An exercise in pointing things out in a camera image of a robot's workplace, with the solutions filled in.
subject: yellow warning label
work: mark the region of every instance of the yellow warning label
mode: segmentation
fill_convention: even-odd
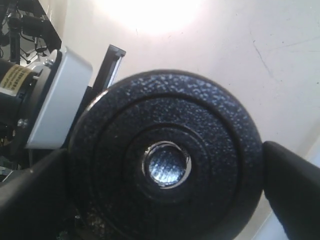
[[[16,96],[22,83],[32,71],[29,68],[14,65],[0,82],[0,93]]]

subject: bright light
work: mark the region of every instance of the bright light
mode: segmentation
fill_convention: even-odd
[[[203,0],[95,0],[98,8],[133,31],[163,34],[182,29]]]

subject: textured black surface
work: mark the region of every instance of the textured black surface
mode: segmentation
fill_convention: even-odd
[[[151,144],[188,151],[185,183],[157,190],[141,178]],[[111,240],[233,239],[262,192],[261,140],[246,110],[216,83],[162,70],[129,77],[81,116],[70,148],[75,202]]]

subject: weight plate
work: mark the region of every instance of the weight plate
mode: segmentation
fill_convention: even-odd
[[[199,75],[137,74],[72,134],[75,204],[108,240],[233,239],[262,193],[262,144],[244,107]]]

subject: center hole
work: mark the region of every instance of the center hole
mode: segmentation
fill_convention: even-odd
[[[182,184],[191,172],[191,157],[178,145],[160,141],[145,151],[142,169],[162,189],[172,189]]]

